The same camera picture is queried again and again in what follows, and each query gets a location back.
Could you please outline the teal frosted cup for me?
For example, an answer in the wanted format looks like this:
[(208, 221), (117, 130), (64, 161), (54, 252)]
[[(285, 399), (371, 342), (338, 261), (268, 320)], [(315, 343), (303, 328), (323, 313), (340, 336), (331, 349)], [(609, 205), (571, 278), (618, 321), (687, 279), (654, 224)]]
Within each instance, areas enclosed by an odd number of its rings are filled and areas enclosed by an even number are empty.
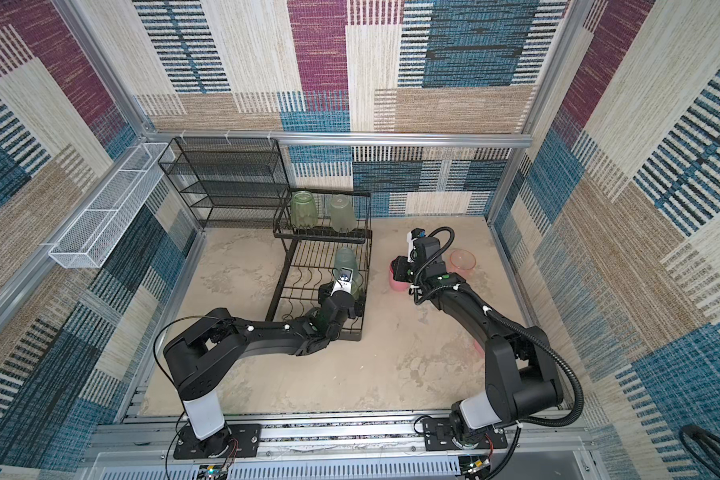
[(340, 267), (352, 268), (355, 270), (355, 277), (358, 275), (359, 267), (355, 252), (349, 247), (340, 247), (334, 256), (333, 270)]

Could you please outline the opaque pink cup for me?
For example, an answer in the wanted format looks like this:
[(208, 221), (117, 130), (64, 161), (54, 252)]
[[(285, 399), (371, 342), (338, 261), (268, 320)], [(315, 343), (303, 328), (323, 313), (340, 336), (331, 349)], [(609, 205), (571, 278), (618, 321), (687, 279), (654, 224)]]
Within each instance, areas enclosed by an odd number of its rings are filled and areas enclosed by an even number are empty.
[(392, 260), (389, 265), (388, 283), (390, 289), (397, 292), (407, 292), (409, 290), (409, 284), (404, 281), (398, 281), (395, 277), (395, 265), (396, 261)]

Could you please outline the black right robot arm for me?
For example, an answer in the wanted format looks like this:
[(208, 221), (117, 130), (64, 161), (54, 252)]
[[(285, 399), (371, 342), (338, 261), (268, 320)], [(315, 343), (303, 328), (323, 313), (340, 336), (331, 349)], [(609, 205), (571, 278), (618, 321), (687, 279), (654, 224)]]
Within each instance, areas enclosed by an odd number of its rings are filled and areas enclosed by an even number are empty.
[(391, 268), (395, 280), (409, 285), (415, 304), (431, 303), (482, 343), (484, 389), (451, 407), (449, 428), (454, 444), (469, 448), (479, 443), (488, 429), (515, 422), (552, 428), (575, 422), (579, 408), (556, 419), (537, 415), (563, 400), (558, 368), (572, 375), (550, 348), (546, 334), (538, 327), (526, 328), (509, 320), (485, 302), (463, 276), (449, 272), (442, 260), (447, 247), (436, 238), (440, 232), (454, 233), (448, 227), (430, 235), (419, 228), (411, 230), (408, 254), (393, 260)]

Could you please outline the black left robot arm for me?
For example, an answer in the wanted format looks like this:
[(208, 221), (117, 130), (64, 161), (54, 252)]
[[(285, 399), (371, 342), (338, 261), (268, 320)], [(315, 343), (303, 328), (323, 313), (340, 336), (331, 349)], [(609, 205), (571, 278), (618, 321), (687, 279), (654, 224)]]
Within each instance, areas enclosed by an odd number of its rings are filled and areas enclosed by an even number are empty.
[(338, 340), (346, 321), (363, 311), (351, 293), (339, 288), (318, 308), (286, 322), (251, 321), (216, 308), (170, 340), (163, 358), (189, 420), (179, 435), (184, 451), (174, 457), (220, 458), (242, 446), (226, 422), (217, 392), (237, 361), (315, 354)]

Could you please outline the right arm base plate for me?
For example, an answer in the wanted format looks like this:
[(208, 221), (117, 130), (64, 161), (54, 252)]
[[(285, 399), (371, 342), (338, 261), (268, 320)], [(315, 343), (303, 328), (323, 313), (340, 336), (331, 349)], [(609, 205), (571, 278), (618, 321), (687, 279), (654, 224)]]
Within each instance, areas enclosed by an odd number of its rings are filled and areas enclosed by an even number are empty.
[(495, 451), (506, 449), (509, 442), (505, 434), (499, 434), (492, 429), (478, 433), (471, 439), (460, 441), (455, 437), (450, 421), (446, 418), (435, 418), (430, 415), (417, 417), (413, 422), (414, 432), (424, 440), (425, 450), (487, 450)]

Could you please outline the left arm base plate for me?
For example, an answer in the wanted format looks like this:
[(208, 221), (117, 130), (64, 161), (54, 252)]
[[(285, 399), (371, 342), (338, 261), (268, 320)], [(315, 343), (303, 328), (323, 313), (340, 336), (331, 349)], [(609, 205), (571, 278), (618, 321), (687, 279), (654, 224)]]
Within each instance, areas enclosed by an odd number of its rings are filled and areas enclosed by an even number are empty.
[(199, 440), (191, 426), (184, 426), (178, 432), (178, 441), (172, 458), (175, 460), (253, 458), (258, 452), (261, 430), (261, 424), (227, 424), (207, 439)]

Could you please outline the pale frosted green cup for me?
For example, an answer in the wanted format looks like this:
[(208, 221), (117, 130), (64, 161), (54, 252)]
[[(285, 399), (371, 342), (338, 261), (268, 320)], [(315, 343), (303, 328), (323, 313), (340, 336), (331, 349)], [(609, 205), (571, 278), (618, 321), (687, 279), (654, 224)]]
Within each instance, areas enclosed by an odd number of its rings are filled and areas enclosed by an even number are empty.
[(335, 194), (328, 204), (331, 227), (338, 233), (348, 233), (356, 227), (356, 215), (351, 196)]

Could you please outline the clear pink cup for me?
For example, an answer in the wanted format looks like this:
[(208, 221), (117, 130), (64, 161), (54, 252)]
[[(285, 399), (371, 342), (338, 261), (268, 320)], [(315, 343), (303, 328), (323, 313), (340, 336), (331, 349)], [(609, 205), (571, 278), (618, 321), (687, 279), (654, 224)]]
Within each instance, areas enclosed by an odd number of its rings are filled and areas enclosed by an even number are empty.
[(469, 279), (477, 265), (476, 257), (464, 249), (454, 249), (449, 255), (449, 270)]

